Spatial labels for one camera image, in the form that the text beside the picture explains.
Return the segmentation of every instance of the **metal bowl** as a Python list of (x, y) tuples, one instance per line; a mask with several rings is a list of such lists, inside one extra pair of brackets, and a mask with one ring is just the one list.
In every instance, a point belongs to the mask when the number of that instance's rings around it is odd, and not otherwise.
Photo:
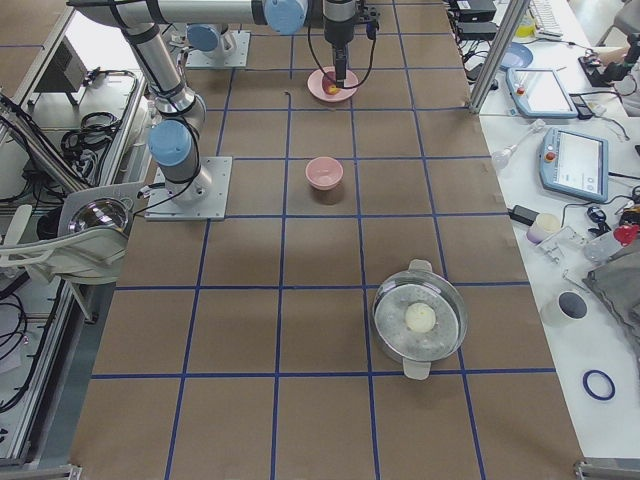
[(78, 233), (91, 227), (112, 227), (126, 233), (131, 213), (124, 204), (113, 198), (99, 198), (81, 207), (71, 217), (69, 233)]

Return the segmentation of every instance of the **clear plastic bottle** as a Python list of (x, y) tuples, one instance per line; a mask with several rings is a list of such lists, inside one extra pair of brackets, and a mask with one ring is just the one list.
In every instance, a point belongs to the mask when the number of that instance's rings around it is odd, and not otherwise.
[(621, 225), (600, 235), (583, 247), (584, 256), (592, 262), (604, 262), (622, 247), (633, 243), (639, 229), (638, 225)]

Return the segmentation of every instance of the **mounting plate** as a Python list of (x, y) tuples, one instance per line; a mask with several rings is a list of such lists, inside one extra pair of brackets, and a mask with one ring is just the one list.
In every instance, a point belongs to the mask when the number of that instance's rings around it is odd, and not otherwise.
[[(207, 196), (190, 204), (179, 204), (168, 201), (157, 207), (152, 207), (145, 212), (145, 218), (149, 221), (175, 222), (181, 220), (224, 220), (227, 208), (227, 196), (229, 194), (229, 180), (231, 179), (231, 157), (202, 157), (202, 168), (206, 169), (213, 185)], [(164, 182), (164, 175), (158, 168), (155, 183)], [(169, 192), (164, 188), (151, 191), (149, 204), (159, 203), (169, 197)]]
[(231, 34), (236, 41), (236, 49), (232, 54), (220, 58), (211, 58), (200, 50), (193, 50), (187, 58), (186, 68), (191, 70), (223, 70), (246, 67), (251, 34), (246, 30), (233, 31)]

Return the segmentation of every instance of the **blue rubber band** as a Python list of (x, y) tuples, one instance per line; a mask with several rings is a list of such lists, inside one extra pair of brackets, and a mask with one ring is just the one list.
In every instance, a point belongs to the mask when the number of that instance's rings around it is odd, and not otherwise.
[[(589, 386), (589, 377), (594, 374), (600, 375), (607, 381), (607, 383), (609, 383), (609, 388), (611, 389), (611, 391), (608, 395), (598, 395), (593, 390), (591, 390), (591, 387)], [(602, 370), (589, 370), (588, 372), (586, 372), (582, 377), (582, 386), (591, 398), (595, 398), (596, 400), (600, 400), (602, 402), (611, 400), (616, 394), (616, 385), (613, 383), (613, 380), (611, 380), (611, 377), (604, 373)]]

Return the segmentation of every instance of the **pot handle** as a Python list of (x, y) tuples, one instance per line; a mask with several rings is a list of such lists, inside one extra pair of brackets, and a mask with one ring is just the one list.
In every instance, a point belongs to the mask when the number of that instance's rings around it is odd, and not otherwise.
[(404, 375), (412, 380), (425, 380), (431, 370), (431, 362), (416, 362), (408, 358), (402, 359)]
[(433, 268), (431, 267), (431, 263), (427, 260), (418, 260), (413, 259), (411, 263), (409, 263), (409, 270), (421, 270), (423, 272), (433, 272)]

